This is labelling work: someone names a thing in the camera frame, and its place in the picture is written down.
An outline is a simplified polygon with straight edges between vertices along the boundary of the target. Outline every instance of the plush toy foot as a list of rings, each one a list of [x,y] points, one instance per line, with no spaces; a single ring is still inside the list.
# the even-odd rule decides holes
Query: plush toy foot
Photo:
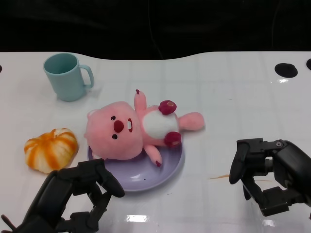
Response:
[[[181,135],[178,132],[169,132],[164,139],[164,143],[168,147],[175,147],[181,142]]]
[[[170,100],[162,101],[159,106],[159,110],[163,115],[169,115],[175,112],[176,108],[177,108],[177,105],[173,101],[170,101]]]

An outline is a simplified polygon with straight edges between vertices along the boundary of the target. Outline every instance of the lavender plate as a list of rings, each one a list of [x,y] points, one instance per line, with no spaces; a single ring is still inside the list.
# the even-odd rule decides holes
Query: lavender plate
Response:
[[[167,181],[183,165],[184,154],[182,145],[170,149],[158,148],[162,156],[162,166],[155,166],[143,150],[137,157],[130,160],[106,159],[105,167],[120,182],[125,192],[138,192],[154,188]],[[98,158],[88,147],[89,160]]]

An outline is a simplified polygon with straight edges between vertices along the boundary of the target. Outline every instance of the white table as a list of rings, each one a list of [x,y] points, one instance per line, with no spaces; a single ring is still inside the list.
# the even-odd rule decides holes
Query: white table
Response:
[[[19,225],[46,175],[24,162],[24,143],[54,128],[76,134],[80,149],[71,166],[86,160],[86,114],[118,100],[133,104],[135,90],[149,104],[171,99],[177,114],[201,112],[206,130],[183,137],[185,165],[165,186],[112,198],[100,221],[102,233],[309,233],[311,208],[263,217],[246,201],[242,184],[228,178],[236,140],[286,139],[311,155],[311,52],[211,52],[166,61],[110,61],[77,54],[89,65],[95,86],[75,102],[56,99],[42,65],[53,52],[0,53],[0,212]],[[298,69],[293,79],[278,76],[278,63]],[[86,82],[88,76],[83,73]],[[273,175],[262,189],[278,185]],[[89,211],[86,195],[72,197],[64,212]],[[0,222],[0,229],[7,229]]]

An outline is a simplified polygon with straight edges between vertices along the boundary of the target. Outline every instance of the black background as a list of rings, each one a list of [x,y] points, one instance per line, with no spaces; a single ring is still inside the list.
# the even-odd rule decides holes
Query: black background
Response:
[[[307,51],[310,12],[310,0],[0,0],[0,51],[104,59]]]

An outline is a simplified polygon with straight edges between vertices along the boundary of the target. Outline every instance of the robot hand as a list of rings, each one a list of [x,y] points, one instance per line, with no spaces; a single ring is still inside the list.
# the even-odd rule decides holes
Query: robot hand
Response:
[[[107,192],[102,194],[96,182]],[[73,213],[70,220],[64,220],[62,214],[71,195],[84,193],[93,203],[92,211]],[[121,198],[124,190],[105,169],[103,159],[81,162],[77,167],[49,174],[20,226],[16,228],[7,217],[1,218],[12,229],[12,233],[95,233],[111,195]]]
[[[264,216],[288,211],[295,203],[311,207],[311,158],[299,147],[289,141],[264,142],[255,138],[237,141],[237,148],[229,181],[235,184],[241,179],[246,200],[253,198]],[[254,176],[266,176],[269,172],[287,189],[261,191]]]

